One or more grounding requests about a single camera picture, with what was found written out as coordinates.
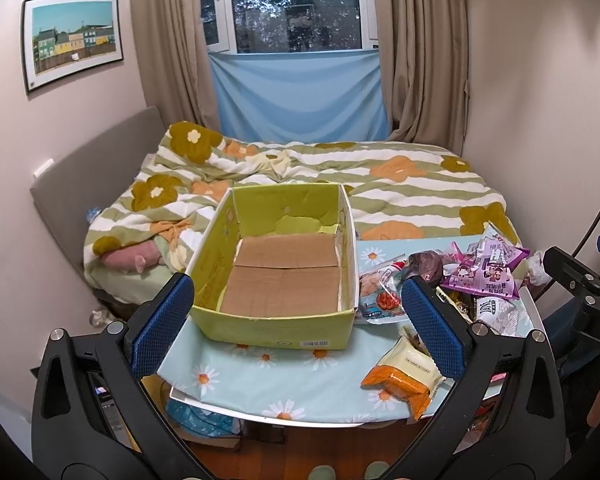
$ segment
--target gray headboard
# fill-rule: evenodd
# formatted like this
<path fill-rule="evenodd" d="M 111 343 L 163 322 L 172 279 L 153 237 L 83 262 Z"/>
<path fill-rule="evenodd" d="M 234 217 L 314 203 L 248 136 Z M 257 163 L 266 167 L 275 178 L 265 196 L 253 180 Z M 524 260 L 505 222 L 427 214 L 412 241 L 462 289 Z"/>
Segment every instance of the gray headboard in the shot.
<path fill-rule="evenodd" d="M 80 275 L 87 211 L 107 208 L 125 192 L 165 130 L 157 108 L 147 108 L 56 162 L 31 187 L 38 213 Z"/>

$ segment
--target tree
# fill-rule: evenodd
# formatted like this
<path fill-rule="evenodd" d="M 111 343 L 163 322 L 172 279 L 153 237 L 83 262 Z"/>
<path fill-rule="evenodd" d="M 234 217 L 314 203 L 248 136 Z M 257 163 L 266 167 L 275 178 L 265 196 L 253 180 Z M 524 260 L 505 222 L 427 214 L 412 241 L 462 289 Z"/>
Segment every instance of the tree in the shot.
<path fill-rule="evenodd" d="M 359 0 L 233 0 L 238 52 L 362 47 Z"/>

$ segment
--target yellow box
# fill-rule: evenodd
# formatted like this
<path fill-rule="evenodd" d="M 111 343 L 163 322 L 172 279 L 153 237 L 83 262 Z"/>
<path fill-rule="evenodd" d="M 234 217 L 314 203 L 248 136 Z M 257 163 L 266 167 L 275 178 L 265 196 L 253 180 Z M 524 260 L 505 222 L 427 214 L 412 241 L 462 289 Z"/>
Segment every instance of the yellow box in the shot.
<path fill-rule="evenodd" d="M 219 311 L 240 240 L 265 235 L 336 234 L 338 311 L 318 316 L 243 317 Z M 209 339 L 253 346 L 344 349 L 358 306 L 356 235 L 339 184 L 277 184 L 230 189 L 187 268 L 196 297 L 190 316 Z"/>

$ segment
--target framed picture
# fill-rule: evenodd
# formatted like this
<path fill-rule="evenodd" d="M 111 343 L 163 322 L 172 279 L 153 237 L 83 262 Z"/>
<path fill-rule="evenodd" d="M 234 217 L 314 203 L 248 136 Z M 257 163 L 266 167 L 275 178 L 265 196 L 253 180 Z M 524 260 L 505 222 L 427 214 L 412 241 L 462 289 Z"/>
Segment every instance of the framed picture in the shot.
<path fill-rule="evenodd" d="M 25 0 L 22 65 L 27 94 L 124 59 L 118 0 Z"/>

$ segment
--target stuffed toy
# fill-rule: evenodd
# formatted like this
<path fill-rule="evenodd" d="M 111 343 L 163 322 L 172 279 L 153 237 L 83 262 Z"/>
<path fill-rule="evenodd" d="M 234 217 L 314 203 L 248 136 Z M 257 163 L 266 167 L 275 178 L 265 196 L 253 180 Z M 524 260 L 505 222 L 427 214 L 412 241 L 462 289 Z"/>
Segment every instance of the stuffed toy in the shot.
<path fill-rule="evenodd" d="M 100 261 L 109 269 L 135 271 L 142 274 L 145 269 L 156 265 L 164 265 L 158 245 L 153 240 L 131 245 L 105 253 Z"/>

